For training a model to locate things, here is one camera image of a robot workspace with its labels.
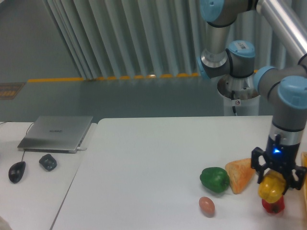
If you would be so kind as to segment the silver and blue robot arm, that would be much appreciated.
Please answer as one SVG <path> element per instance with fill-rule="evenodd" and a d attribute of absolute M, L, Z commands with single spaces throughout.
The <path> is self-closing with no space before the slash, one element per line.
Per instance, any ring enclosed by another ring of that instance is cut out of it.
<path fill-rule="evenodd" d="M 254 101 L 272 106 L 265 149 L 251 153 L 262 182 L 279 172 L 286 189 L 300 189 L 307 174 L 296 163 L 307 123 L 307 29 L 293 0 L 202 0 L 205 45 L 197 64 L 205 79 L 218 77 L 226 115 L 257 115 Z"/>

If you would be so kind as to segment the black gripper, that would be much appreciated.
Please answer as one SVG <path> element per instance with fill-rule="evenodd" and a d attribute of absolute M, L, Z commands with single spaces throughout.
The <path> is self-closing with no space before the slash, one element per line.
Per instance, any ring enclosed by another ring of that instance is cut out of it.
<path fill-rule="evenodd" d="M 254 169 L 258 175 L 257 183 L 260 184 L 264 178 L 264 172 L 267 169 L 273 169 L 284 176 L 286 186 L 283 191 L 285 195 L 287 190 L 292 188 L 301 190 L 307 168 L 304 166 L 297 166 L 296 156 L 300 143 L 286 145 L 282 144 L 281 136 L 277 135 L 275 138 L 268 137 L 266 150 L 263 151 L 256 147 L 251 152 L 251 168 Z M 265 163 L 260 164 L 259 158 L 263 157 Z"/>

